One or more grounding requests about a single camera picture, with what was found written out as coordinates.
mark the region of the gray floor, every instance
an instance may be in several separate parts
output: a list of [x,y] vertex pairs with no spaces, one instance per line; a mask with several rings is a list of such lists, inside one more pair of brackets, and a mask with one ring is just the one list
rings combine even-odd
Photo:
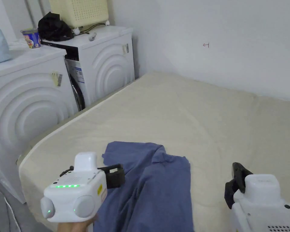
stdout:
[[[12,206],[16,219],[20,225],[22,232],[51,232],[44,227],[43,224],[38,223],[31,215],[26,204],[21,204],[16,198],[14,198],[9,192],[7,192],[0,184],[0,191],[4,193],[7,201]],[[8,215],[11,223],[11,230],[9,230]],[[16,224],[14,222],[12,213],[7,213],[7,206],[4,201],[4,197],[0,194],[0,232],[18,232]]]

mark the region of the white basket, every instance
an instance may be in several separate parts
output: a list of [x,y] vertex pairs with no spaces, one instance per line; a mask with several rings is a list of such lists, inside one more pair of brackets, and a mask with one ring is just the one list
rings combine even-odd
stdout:
[[52,13],[70,27],[87,26],[108,20],[106,0],[49,0]]

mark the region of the washing machine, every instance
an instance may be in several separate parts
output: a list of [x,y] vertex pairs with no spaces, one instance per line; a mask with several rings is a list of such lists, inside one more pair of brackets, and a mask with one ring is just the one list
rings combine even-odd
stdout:
[[134,80],[132,28],[102,26],[90,33],[96,33],[94,41],[89,41],[88,34],[67,41],[42,41],[66,50],[70,76],[86,107]]
[[0,182],[25,203],[16,161],[28,143],[78,112],[63,49],[23,43],[0,63]]

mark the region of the hand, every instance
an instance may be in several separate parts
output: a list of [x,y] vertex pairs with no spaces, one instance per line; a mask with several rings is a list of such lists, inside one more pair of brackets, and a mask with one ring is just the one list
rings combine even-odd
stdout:
[[57,232],[86,232],[87,227],[97,220],[97,216],[84,222],[59,223]]

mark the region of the bed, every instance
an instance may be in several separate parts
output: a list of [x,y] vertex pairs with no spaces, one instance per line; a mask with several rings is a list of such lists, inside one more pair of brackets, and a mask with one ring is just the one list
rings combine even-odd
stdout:
[[233,162],[274,174],[290,201],[290,102],[229,90],[166,73],[147,74],[59,127],[18,162],[22,189],[34,217],[42,217],[44,188],[95,151],[98,165],[109,142],[154,142],[191,164],[195,231],[229,231],[224,185]]

